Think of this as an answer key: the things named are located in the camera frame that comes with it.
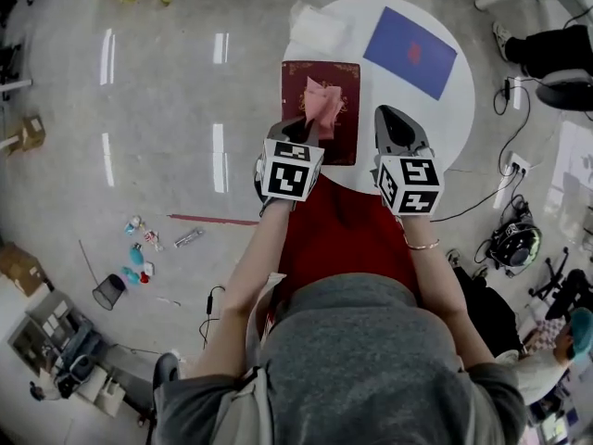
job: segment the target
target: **sneaker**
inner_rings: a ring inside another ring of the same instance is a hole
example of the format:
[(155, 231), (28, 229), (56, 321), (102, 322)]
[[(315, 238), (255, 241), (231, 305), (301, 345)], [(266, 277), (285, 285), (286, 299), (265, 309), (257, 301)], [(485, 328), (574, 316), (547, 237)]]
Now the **sneaker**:
[(457, 249), (453, 248), (447, 253), (447, 260), (452, 269), (461, 267), (461, 254)]
[(472, 275), (472, 280), (474, 280), (478, 277), (482, 277), (482, 278), (488, 277), (488, 266), (487, 265), (481, 265), (480, 267), (478, 267), (478, 270), (475, 271)]
[(503, 27), (498, 21), (492, 23), (492, 32), (494, 33), (494, 37), (497, 40), (500, 57), (502, 57), (505, 61), (509, 62), (509, 59), (507, 58), (507, 53), (505, 51), (505, 47), (507, 46), (507, 42), (512, 38), (511, 32), (509, 32), (509, 30)]

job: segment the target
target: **cardboard box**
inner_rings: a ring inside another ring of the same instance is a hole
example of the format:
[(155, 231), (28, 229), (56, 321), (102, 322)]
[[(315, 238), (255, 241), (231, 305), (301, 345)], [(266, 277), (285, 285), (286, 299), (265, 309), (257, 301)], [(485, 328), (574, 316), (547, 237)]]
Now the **cardboard box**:
[(6, 147), (8, 155), (21, 149), (23, 152), (31, 150), (44, 144), (45, 128), (41, 122), (41, 117), (25, 117), (20, 123), (20, 126), (13, 132), (19, 140)]
[(0, 250), (0, 272), (13, 281), (27, 297), (30, 297), (45, 279), (39, 261), (12, 242)]
[(41, 117), (25, 117), (22, 120), (22, 151), (26, 152), (44, 144), (45, 129), (41, 122)]

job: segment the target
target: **desk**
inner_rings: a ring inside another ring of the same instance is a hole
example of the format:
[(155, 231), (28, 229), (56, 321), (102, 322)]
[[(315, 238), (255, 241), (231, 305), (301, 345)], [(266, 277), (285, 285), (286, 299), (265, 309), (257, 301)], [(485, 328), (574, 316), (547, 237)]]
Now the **desk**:
[[(458, 55), (440, 100), (392, 72), (363, 59), (375, 26), (388, 6), (438, 36)], [(324, 166), (322, 173), (332, 181), (361, 193), (378, 195), (371, 170), (375, 167), (374, 111), (387, 104), (403, 110), (426, 131), (435, 155), (447, 169), (461, 153), (470, 135), (475, 109), (473, 78), (467, 58), (453, 35), (429, 13), (403, 0), (337, 0), (324, 11), (351, 24), (347, 42), (338, 54), (326, 56), (295, 42), (284, 53), (284, 60), (329, 60), (360, 64), (359, 140), (356, 164)]]

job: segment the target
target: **gray shirt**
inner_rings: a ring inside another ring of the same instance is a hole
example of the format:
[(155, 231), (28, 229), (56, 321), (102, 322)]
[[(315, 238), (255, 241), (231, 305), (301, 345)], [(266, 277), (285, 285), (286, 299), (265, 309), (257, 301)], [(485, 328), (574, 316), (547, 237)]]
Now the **gray shirt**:
[[(274, 443), (516, 444), (525, 410), (504, 365), (463, 371), (453, 338), (408, 289), (372, 274), (302, 288), (262, 351)], [(208, 444), (228, 376), (164, 385), (158, 436)]]

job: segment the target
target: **blue folder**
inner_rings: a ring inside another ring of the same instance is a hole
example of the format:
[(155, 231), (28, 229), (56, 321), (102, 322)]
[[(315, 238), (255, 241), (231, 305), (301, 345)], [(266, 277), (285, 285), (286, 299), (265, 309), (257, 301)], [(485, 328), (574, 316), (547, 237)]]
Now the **blue folder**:
[(385, 8), (364, 58), (393, 72), (436, 100), (441, 98), (457, 51), (422, 26)]

